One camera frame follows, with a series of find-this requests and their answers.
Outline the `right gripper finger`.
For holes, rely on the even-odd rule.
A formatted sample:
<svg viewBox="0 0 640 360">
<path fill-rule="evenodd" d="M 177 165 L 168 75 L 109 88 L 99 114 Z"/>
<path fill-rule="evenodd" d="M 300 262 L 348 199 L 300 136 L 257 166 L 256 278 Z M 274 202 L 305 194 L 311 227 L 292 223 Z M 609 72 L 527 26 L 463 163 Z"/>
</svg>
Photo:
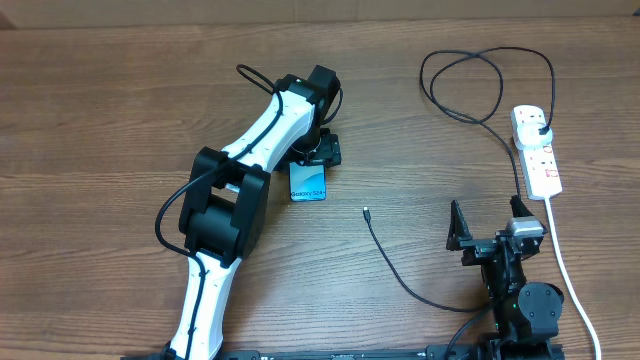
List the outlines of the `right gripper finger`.
<svg viewBox="0 0 640 360">
<path fill-rule="evenodd" d="M 451 202 L 451 216 L 446 249 L 459 251 L 464 248 L 464 244 L 473 240 L 473 236 L 464 219 L 460 205 L 456 200 Z"/>
<path fill-rule="evenodd" d="M 525 206 L 520 196 L 512 196 L 509 203 L 514 218 L 533 217 L 533 213 Z"/>
</svg>

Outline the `Samsung Galaxy smartphone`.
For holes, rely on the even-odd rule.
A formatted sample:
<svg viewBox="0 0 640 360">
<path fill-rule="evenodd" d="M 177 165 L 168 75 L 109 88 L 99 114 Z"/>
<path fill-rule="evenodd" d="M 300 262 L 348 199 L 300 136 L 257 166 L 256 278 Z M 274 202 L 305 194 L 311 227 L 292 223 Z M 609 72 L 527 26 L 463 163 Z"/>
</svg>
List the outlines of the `Samsung Galaxy smartphone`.
<svg viewBox="0 0 640 360">
<path fill-rule="evenodd" d="M 294 202 L 326 199 L 326 176 L 323 165 L 289 164 L 290 198 Z"/>
</svg>

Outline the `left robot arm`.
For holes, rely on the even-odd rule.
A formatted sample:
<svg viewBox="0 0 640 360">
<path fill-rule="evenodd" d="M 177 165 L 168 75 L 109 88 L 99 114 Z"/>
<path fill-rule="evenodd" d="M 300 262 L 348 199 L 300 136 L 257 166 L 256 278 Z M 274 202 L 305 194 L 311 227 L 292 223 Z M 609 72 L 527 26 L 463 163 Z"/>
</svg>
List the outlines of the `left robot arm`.
<svg viewBox="0 0 640 360">
<path fill-rule="evenodd" d="M 261 235 L 272 173 L 296 181 L 341 162 L 339 138 L 327 127 L 343 99 L 335 71 L 317 65 L 306 79 L 288 74 L 271 81 L 244 64 L 236 70 L 271 101 L 233 143 L 202 148 L 188 182 L 157 214 L 158 241 L 185 256 L 189 270 L 180 323 L 160 359 L 219 357 L 233 278 Z"/>
</svg>

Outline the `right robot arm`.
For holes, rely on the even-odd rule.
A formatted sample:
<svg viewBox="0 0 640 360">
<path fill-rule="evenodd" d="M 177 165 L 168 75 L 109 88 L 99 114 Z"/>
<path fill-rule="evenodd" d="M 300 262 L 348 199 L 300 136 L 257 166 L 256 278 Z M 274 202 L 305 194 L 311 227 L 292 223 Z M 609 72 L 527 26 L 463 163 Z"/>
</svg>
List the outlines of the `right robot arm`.
<svg viewBox="0 0 640 360">
<path fill-rule="evenodd" d="M 551 344 L 559 333 L 564 294 L 555 285 L 527 280 L 522 262 L 540 251 L 547 228 L 514 195 L 512 218 L 490 239 L 475 239 L 457 201 L 451 202 L 446 248 L 462 253 L 461 264 L 479 266 L 489 304 L 454 335 L 446 359 L 562 359 Z M 496 331 L 469 346 L 458 346 L 464 330 L 492 313 Z"/>
</svg>

